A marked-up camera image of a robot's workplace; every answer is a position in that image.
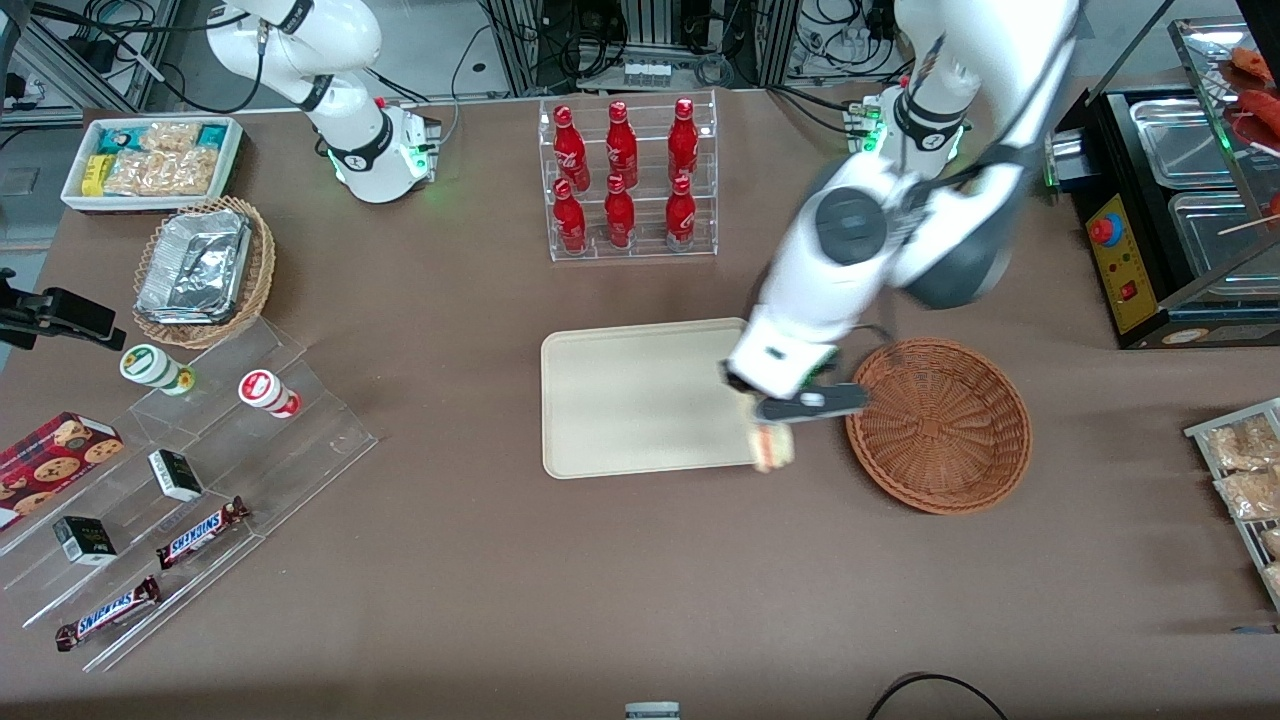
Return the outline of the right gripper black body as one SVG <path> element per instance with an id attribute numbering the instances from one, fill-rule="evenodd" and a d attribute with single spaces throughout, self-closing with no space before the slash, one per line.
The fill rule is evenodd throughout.
<path id="1" fill-rule="evenodd" d="M 41 293 L 15 290 L 9 284 L 15 275 L 10 268 L 1 269 L 1 342 L 32 350 L 41 336 L 61 336 L 111 351 L 124 348 L 127 333 L 114 327 L 111 309 L 58 287 Z"/>

